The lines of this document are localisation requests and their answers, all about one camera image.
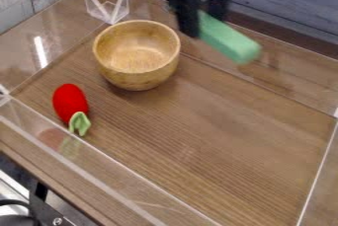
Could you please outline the green rectangular block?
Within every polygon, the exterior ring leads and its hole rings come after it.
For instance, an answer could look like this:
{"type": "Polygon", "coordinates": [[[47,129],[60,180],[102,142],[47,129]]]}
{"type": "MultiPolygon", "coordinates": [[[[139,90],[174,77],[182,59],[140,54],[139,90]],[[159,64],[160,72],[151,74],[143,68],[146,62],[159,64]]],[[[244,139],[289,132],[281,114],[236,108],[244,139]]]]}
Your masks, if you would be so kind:
{"type": "Polygon", "coordinates": [[[246,35],[216,20],[202,10],[199,38],[238,64],[250,63],[262,52],[262,46],[246,35]]]}

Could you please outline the light wooden bowl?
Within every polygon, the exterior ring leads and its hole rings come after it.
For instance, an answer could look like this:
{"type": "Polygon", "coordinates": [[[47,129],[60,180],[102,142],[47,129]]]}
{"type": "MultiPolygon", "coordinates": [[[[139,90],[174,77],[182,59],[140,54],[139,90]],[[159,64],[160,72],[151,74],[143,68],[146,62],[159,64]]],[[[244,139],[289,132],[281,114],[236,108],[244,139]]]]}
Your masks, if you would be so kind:
{"type": "Polygon", "coordinates": [[[103,77],[128,91],[156,88],[174,74],[180,40],[167,25],[131,20],[108,27],[95,38],[92,52],[103,77]]]}

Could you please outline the red felt strawberry toy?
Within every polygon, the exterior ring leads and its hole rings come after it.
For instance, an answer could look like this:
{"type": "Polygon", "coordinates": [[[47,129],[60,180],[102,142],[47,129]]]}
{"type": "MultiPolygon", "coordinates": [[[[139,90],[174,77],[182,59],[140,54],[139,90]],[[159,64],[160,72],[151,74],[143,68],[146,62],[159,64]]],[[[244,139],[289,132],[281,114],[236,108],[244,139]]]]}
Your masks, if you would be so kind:
{"type": "Polygon", "coordinates": [[[88,102],[84,93],[73,84],[60,85],[53,92],[53,108],[71,133],[84,136],[90,127],[88,102]]]}

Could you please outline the clear acrylic front barrier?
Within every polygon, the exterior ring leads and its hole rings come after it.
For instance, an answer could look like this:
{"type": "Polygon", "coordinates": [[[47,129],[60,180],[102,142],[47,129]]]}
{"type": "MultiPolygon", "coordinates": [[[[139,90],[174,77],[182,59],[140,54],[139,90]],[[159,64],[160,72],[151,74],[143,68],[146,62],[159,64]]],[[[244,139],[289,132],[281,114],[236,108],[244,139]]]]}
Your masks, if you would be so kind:
{"type": "Polygon", "coordinates": [[[220,226],[13,98],[3,85],[0,152],[102,226],[220,226]]]}

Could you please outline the clear acrylic corner bracket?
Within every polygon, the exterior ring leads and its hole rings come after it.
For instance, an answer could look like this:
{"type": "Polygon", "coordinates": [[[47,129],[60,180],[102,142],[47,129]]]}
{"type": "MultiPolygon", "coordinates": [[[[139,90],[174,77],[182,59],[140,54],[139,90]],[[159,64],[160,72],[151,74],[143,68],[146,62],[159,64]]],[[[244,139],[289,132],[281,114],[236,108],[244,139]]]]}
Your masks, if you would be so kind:
{"type": "Polygon", "coordinates": [[[130,14],[128,0],[118,0],[115,3],[84,0],[84,4],[88,15],[108,25],[118,24],[130,14]]]}

